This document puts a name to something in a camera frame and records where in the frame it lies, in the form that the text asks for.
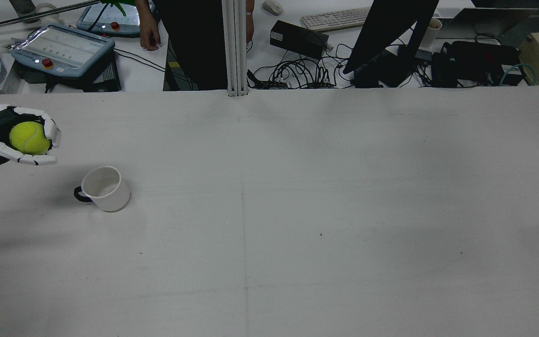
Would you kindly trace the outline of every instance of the laptop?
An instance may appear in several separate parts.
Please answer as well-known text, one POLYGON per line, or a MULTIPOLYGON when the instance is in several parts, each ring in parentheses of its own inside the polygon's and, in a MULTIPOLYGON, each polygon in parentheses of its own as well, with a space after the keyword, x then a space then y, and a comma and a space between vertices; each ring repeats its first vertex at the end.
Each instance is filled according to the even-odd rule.
MULTIPOLYGON (((437 8, 434 17, 442 22, 437 38, 474 39, 478 34, 498 38, 537 11, 537 8, 437 8)), ((477 38, 488 39, 488 36, 477 38)))

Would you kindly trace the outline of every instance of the black mug handle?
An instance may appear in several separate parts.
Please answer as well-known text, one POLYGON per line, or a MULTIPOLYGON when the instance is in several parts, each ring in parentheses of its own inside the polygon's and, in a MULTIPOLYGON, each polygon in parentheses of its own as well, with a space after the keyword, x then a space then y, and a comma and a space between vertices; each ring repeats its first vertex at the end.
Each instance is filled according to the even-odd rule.
POLYGON ((80 193, 82 192, 82 186, 78 186, 77 188, 74 188, 74 197, 76 200, 81 201, 83 203, 92 203, 93 201, 89 197, 82 196, 80 193))

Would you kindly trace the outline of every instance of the keyboard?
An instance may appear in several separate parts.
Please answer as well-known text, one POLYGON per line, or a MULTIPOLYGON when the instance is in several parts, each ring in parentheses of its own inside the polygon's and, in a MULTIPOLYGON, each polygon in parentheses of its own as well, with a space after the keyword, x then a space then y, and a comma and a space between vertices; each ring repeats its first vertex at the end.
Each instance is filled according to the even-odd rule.
POLYGON ((305 28, 316 32, 329 32, 344 28, 361 27, 370 7, 344 9, 340 11, 304 15, 301 23, 305 28))

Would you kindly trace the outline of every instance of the red emergency stop button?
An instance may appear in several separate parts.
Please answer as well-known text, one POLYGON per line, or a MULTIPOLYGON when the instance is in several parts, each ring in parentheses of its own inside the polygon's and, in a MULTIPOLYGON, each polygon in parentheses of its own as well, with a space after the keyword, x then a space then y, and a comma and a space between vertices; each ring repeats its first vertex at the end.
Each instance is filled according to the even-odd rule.
POLYGON ((41 64, 43 64, 43 67, 45 68, 51 68, 53 66, 53 61, 51 59, 44 59, 41 64))

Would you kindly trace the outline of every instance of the tennis ball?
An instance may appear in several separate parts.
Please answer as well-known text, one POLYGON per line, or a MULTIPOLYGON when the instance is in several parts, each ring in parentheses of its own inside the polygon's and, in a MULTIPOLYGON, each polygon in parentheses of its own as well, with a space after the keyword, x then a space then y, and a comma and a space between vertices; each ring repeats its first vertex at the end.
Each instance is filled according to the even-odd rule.
POLYGON ((42 155, 51 147, 42 124, 37 122, 16 124, 9 132, 9 142, 25 155, 42 155))

